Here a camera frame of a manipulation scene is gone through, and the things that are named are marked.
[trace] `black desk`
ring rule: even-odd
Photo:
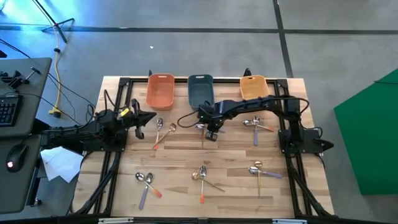
[[[6,157],[12,146],[19,144],[21,138],[0,141],[0,214],[20,212],[25,207],[25,202],[32,180],[33,171],[39,158],[41,135],[30,136],[25,144],[29,146],[26,151],[25,163],[19,172],[11,173],[6,168]]]
[[[31,71],[30,68],[35,67],[42,74],[35,74],[29,79],[30,83],[28,85],[22,84],[18,90],[21,93],[42,96],[51,61],[51,58],[0,60],[0,70],[7,72],[9,75],[13,75],[14,71],[18,70],[26,77]],[[10,91],[11,89],[5,83],[0,83],[0,94]],[[12,146],[20,144],[25,136],[30,134],[39,103],[40,98],[24,95],[16,125],[14,127],[0,128],[0,214],[22,211],[27,202],[28,192],[31,189],[30,186],[35,185],[34,181],[36,178],[33,179],[32,177],[34,172],[37,172],[41,141],[40,135],[30,136],[25,141],[25,144],[29,146],[29,150],[25,155],[24,166],[19,172],[8,172],[6,169],[6,157]],[[11,133],[15,137],[2,138],[1,133],[5,132],[8,132],[7,136]]]
[[[34,74],[28,85],[22,84],[17,90],[20,93],[29,93],[42,96],[45,81],[49,74],[51,66],[51,58],[27,58],[27,59],[10,59],[0,60],[0,70],[7,72],[9,76],[18,70],[24,77],[32,71],[30,68],[35,67],[41,72],[41,75]],[[6,83],[0,81],[0,95],[12,92]],[[30,134],[33,123],[35,121],[37,108],[39,108],[40,98],[30,95],[22,95],[22,108],[18,114],[17,122],[13,127],[0,128],[0,138],[20,137]]]

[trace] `dark teal basket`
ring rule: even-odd
[[[188,100],[193,110],[209,102],[214,105],[213,77],[211,75],[191,75],[188,77]]]

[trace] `spoon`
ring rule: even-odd
[[[258,175],[259,169],[257,167],[249,167],[249,173],[254,174],[254,175]],[[282,174],[277,174],[274,172],[268,172],[268,171],[260,171],[260,173],[264,174],[264,175],[269,175],[271,177],[276,177],[276,178],[283,178]]]
[[[260,162],[260,161],[256,161],[256,162],[254,162],[254,166],[260,171],[260,168],[262,167],[262,162]],[[260,189],[261,189],[261,186],[260,186],[260,172],[257,172],[257,179],[258,179],[258,182],[259,182],[259,197],[260,197]]]
[[[154,176],[152,173],[148,173],[147,176],[145,177],[146,182],[150,184],[152,180],[154,179]],[[142,193],[141,201],[139,202],[139,209],[142,210],[144,208],[145,204],[145,199],[147,198],[147,193],[148,193],[148,186],[145,186],[144,192]]]
[[[253,121],[249,121],[249,120],[243,121],[243,125],[245,125],[247,127],[254,126],[254,122]],[[267,126],[263,126],[263,125],[260,125],[260,124],[257,124],[257,127],[258,128],[264,128],[264,129],[266,129],[268,131],[272,131],[272,132],[275,131],[274,128],[272,128],[272,127],[267,127]]]
[[[260,118],[258,116],[254,116],[253,124],[254,124],[254,145],[257,146],[259,144],[259,134],[257,130],[257,125],[260,123]]]
[[[139,181],[143,181],[159,198],[162,197],[162,194],[153,188],[151,185],[148,184],[148,182],[145,180],[144,174],[141,174],[140,172],[136,173],[136,179]]]
[[[199,174],[200,174],[200,178],[201,178],[200,203],[205,203],[205,194],[203,193],[203,185],[204,185],[203,179],[206,177],[206,167],[205,166],[202,166],[199,169]]]
[[[254,125],[254,122],[253,122],[253,121],[249,121],[249,120],[243,121],[243,125],[245,125],[245,126],[247,126],[247,127],[253,126],[253,125]]]
[[[194,173],[192,174],[192,180],[199,180],[199,179],[201,179],[201,178],[200,178],[200,174],[199,174],[198,172],[194,172]],[[216,185],[210,183],[209,181],[207,181],[207,180],[205,180],[205,179],[203,179],[203,181],[206,182],[207,184],[210,184],[211,186],[217,188],[218,190],[221,190],[221,191],[225,192],[225,190],[223,190],[223,189],[217,187]]]
[[[157,133],[156,133],[156,141],[157,141],[157,140],[159,140],[159,131],[160,131],[160,129],[161,129],[162,126],[163,126],[163,119],[162,119],[162,118],[158,118],[158,119],[156,120],[156,125],[157,125]],[[159,145],[156,144],[156,145],[155,145],[155,149],[158,149],[158,148],[159,148]]]
[[[175,131],[176,128],[177,128],[177,126],[174,123],[171,123],[167,133],[164,134],[158,141],[156,141],[155,145],[152,148],[154,149],[155,146],[163,140],[163,138],[165,138],[171,131]]]
[[[204,140],[205,140],[205,125],[204,124],[196,124],[195,127],[201,130],[201,148],[204,148]]]

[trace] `plastic basket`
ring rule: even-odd
[[[174,76],[152,74],[148,78],[147,104],[155,110],[170,110],[174,101]]]
[[[261,75],[242,77],[240,81],[242,99],[250,100],[269,95],[266,79]]]
[[[209,102],[214,104],[213,77],[211,75],[191,75],[188,77],[188,100],[193,110]]]

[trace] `orange basket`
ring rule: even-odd
[[[269,95],[266,79],[262,75],[242,77],[240,81],[242,99],[250,100]]]
[[[174,101],[174,76],[152,74],[148,78],[147,104],[155,110],[170,110]]]

